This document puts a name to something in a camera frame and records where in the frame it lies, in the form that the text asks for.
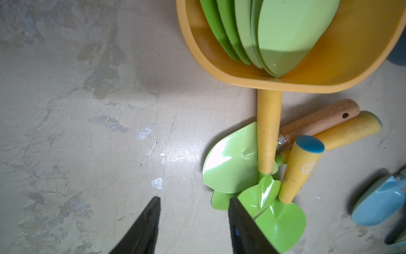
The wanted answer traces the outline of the dark green shovel yellow handle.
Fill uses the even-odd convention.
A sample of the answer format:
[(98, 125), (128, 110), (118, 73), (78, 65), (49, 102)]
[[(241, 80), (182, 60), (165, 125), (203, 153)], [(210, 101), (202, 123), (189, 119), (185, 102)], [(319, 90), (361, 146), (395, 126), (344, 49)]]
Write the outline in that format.
[(243, 191), (238, 199), (253, 220), (270, 208), (281, 186), (274, 173), (281, 120), (282, 93), (258, 90), (257, 137), (259, 182)]

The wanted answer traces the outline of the dark blue storage box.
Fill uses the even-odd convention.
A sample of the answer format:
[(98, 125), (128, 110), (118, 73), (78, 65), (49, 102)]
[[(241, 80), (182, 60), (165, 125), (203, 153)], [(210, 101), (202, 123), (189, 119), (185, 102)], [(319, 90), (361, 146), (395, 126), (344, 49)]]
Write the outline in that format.
[(406, 66), (406, 30), (404, 29), (387, 60), (397, 66)]

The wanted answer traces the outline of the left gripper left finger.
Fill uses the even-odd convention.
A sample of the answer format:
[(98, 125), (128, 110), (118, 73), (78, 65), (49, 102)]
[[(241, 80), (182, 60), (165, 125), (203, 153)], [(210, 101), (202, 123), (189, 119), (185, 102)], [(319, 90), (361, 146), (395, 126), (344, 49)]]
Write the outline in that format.
[(154, 196), (110, 254), (154, 254), (160, 212), (161, 199)]

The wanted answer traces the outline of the yellow storage box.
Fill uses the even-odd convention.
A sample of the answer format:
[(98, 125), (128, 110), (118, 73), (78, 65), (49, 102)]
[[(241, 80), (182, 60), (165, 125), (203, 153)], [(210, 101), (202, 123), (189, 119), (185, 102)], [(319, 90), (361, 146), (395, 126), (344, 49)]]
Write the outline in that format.
[(276, 79), (225, 52), (199, 1), (177, 1), (176, 8), (186, 45), (207, 73), (234, 86), (298, 93), (336, 93), (360, 83), (386, 60), (406, 25), (405, 1), (341, 1), (304, 60)]

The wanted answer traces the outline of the blue shovel large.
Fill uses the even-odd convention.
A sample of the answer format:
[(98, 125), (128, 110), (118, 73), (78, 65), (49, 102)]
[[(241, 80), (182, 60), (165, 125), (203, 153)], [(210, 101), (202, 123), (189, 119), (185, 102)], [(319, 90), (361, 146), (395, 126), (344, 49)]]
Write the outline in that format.
[(357, 201), (351, 219), (362, 226), (375, 226), (401, 209), (406, 201), (402, 188), (406, 171), (377, 180)]

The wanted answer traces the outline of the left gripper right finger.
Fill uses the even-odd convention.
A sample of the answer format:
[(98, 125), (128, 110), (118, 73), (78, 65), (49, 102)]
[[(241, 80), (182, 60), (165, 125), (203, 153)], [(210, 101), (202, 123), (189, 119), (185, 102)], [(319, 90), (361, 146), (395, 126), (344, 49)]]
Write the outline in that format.
[(236, 197), (229, 201), (228, 218), (234, 254), (278, 254)]

